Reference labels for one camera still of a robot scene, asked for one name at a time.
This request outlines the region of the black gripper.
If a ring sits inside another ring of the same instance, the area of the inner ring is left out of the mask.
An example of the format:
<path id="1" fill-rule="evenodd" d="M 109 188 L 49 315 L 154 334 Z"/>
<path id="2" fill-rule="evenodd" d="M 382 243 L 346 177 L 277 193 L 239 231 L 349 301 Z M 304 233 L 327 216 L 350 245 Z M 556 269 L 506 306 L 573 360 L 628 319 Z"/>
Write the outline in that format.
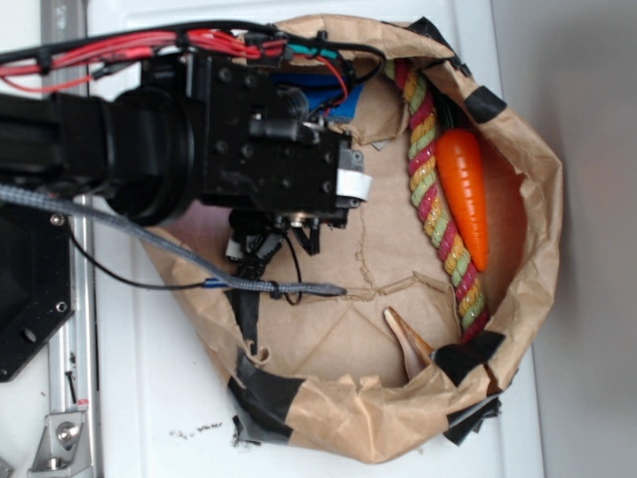
<path id="1" fill-rule="evenodd" d="M 206 105 L 201 202 L 231 209 L 227 256 L 262 272 L 290 234 L 311 255 L 326 224 L 343 228 L 372 179 L 351 138 L 309 119 L 304 94 L 268 73 L 208 57 L 198 63 Z"/>

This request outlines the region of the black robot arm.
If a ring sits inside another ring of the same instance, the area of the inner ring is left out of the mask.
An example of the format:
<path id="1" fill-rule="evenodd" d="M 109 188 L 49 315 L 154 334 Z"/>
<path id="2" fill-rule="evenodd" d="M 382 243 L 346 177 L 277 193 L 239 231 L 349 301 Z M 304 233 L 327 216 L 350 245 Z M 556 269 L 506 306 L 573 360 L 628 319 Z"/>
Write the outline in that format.
<path id="1" fill-rule="evenodd" d="M 1 179 L 97 194 L 142 226 L 193 202 L 228 208 L 227 254 L 250 279 L 289 234 L 316 254 L 320 228 L 344 227 L 372 182 L 350 137 L 320 122 L 301 90 L 204 54 L 147 61 L 140 86 L 113 101 L 3 96 Z"/>

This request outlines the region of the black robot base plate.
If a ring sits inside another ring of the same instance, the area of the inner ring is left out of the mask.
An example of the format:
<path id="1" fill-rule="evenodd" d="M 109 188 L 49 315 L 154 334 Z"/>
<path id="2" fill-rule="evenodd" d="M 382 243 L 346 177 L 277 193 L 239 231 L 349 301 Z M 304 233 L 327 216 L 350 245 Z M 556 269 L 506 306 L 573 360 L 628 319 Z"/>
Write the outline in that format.
<path id="1" fill-rule="evenodd" d="M 74 312 L 69 219 L 1 207 L 1 381 L 13 380 Z"/>

